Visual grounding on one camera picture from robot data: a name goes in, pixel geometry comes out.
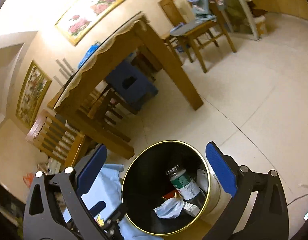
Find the white plastic bag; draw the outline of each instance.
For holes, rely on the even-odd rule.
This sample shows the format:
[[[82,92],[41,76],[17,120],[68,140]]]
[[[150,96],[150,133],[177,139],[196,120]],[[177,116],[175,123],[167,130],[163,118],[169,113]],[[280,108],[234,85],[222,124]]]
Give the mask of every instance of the white plastic bag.
[[[154,209],[159,218],[177,218],[184,206],[184,201],[178,198],[169,198],[161,206]]]
[[[208,191],[208,177],[206,171],[201,169],[197,170],[196,183],[203,191]]]

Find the cable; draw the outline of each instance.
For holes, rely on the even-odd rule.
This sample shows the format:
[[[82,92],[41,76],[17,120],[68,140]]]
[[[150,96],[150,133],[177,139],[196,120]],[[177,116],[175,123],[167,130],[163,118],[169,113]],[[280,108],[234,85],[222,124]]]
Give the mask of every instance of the cable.
[[[290,204],[292,204],[292,203],[295,202],[296,200],[299,200],[299,199],[301,199],[301,198],[303,198],[303,197],[306,197],[306,196],[308,196],[308,193],[305,194],[305,195],[302,195],[302,196],[300,196],[300,197],[298,197],[298,198],[295,198],[293,201],[289,202],[289,203],[287,204],[287,206],[289,206]]]

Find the blue plastic bag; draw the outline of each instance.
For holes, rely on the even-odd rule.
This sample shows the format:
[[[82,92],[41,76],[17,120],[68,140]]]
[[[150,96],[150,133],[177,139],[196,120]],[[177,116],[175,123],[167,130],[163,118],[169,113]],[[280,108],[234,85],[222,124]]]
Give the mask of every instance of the blue plastic bag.
[[[80,61],[80,63],[77,66],[77,69],[80,69],[84,63],[91,57],[91,55],[101,46],[101,43],[96,42],[94,45],[92,45],[87,52],[85,53],[83,59]]]

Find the silver screw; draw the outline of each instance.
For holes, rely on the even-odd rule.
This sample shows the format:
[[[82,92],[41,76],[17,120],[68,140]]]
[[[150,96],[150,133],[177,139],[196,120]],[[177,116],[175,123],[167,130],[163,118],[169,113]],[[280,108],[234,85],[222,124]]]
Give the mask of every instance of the silver screw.
[[[43,175],[43,172],[42,171],[38,171],[37,173],[35,173],[35,176],[37,178],[41,177]]]
[[[73,171],[73,168],[72,168],[72,167],[67,167],[67,168],[65,168],[65,170],[64,170],[64,172],[65,172],[66,174],[70,174],[72,171]]]
[[[278,173],[277,173],[277,171],[271,170],[271,175],[272,175],[273,177],[276,177],[276,176],[278,175]]]
[[[245,165],[241,166],[241,167],[240,167],[240,170],[241,170],[241,172],[244,172],[244,173],[246,173],[246,172],[249,171],[248,167],[245,166]]]

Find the framed painting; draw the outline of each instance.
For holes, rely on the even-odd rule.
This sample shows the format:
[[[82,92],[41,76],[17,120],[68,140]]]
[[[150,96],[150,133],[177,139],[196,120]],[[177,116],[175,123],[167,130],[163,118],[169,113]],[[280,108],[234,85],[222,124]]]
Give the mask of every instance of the framed painting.
[[[51,82],[52,80],[33,60],[25,76],[16,107],[16,117],[29,129],[34,124],[39,107]]]
[[[77,0],[56,23],[56,28],[74,46],[102,18],[125,0]]]

